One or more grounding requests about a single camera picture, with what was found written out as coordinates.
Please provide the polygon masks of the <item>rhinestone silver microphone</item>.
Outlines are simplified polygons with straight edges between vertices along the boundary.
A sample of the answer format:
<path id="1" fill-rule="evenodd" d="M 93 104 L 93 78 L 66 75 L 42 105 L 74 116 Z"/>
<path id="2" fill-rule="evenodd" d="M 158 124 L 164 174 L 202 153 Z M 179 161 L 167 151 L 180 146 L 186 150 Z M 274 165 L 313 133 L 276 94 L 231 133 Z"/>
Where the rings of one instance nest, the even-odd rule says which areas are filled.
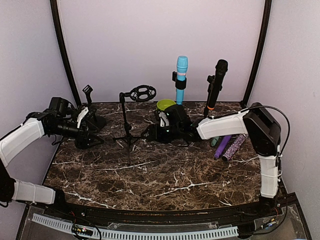
<path id="1" fill-rule="evenodd" d="M 228 162 L 233 155 L 238 151 L 238 149 L 241 147 L 241 145 L 244 143 L 246 140 L 247 135 L 246 134 L 240 134 L 234 142 L 231 144 L 231 146 L 227 149 L 227 151 L 223 154 L 221 159 L 224 162 Z"/>

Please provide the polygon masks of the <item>purple microphone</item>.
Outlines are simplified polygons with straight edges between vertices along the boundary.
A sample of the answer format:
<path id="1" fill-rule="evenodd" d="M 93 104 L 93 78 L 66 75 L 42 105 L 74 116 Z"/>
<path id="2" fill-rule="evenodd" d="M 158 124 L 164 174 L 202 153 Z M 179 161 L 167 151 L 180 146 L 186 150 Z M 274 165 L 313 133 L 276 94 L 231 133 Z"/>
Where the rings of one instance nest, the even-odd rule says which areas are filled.
<path id="1" fill-rule="evenodd" d="M 214 153 L 214 157 L 216 159 L 218 159 L 222 153 L 224 152 L 228 142 L 230 141 L 232 135 L 226 135 L 223 137 L 222 141 L 220 142 L 218 148 L 216 149 L 215 153 Z"/>

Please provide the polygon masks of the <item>light blue microphone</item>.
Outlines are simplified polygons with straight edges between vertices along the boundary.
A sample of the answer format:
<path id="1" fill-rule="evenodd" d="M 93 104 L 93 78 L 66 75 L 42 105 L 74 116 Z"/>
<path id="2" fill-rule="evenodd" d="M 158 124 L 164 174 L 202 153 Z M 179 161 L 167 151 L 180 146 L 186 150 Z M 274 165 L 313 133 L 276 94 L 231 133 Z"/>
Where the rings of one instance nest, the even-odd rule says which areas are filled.
<path id="1" fill-rule="evenodd" d="M 186 88 L 186 74 L 188 71 L 188 57 L 181 55 L 176 64 L 176 103 L 181 105 L 184 100 L 184 91 Z"/>

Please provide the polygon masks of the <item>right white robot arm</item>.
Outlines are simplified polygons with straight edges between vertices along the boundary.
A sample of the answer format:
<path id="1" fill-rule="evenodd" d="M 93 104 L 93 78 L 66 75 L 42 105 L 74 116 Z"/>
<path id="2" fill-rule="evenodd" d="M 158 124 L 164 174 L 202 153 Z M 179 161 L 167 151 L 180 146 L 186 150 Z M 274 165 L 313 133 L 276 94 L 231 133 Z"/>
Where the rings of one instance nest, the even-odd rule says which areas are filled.
<path id="1" fill-rule="evenodd" d="M 175 104 L 160 111 L 159 123 L 150 124 L 140 136 L 149 142 L 168 144 L 174 140 L 200 142 L 220 136 L 248 135 L 260 161 L 260 195 L 264 197 L 255 205 L 255 213 L 266 217 L 275 208 L 272 199 L 278 193 L 280 158 L 286 146 L 281 143 L 281 126 L 270 109 L 271 106 L 255 102 L 240 111 L 192 121 L 185 108 Z"/>

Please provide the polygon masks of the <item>mint green microphone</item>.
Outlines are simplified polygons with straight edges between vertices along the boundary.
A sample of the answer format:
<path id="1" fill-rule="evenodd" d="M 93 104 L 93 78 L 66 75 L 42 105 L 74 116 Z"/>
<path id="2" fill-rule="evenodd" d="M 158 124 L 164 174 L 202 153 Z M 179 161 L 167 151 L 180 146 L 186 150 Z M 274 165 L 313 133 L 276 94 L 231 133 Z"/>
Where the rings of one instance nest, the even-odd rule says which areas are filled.
<path id="1" fill-rule="evenodd" d="M 219 139 L 220 139 L 219 136 L 213 137 L 212 140 L 211 140 L 211 146 L 212 147 L 216 146 L 218 141 L 219 141 Z"/>

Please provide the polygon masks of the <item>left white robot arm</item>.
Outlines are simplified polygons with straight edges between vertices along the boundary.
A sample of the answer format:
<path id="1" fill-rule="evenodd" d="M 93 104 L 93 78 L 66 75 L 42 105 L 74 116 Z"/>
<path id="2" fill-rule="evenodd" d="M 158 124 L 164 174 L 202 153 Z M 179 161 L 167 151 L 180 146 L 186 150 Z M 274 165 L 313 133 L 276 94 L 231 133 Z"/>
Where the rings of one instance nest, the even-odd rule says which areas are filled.
<path id="1" fill-rule="evenodd" d="M 78 149 L 85 150 L 104 143 L 97 136 L 106 119 L 96 115 L 90 103 L 75 108 L 61 97 L 53 97 L 43 112 L 31 112 L 25 121 L 0 139 L 0 202 L 7 207 L 12 201 L 51 205 L 51 210 L 60 218 L 67 218 L 70 206 L 59 193 L 49 187 L 24 182 L 10 177 L 7 167 L 26 147 L 44 136 L 62 136 L 74 139 Z"/>

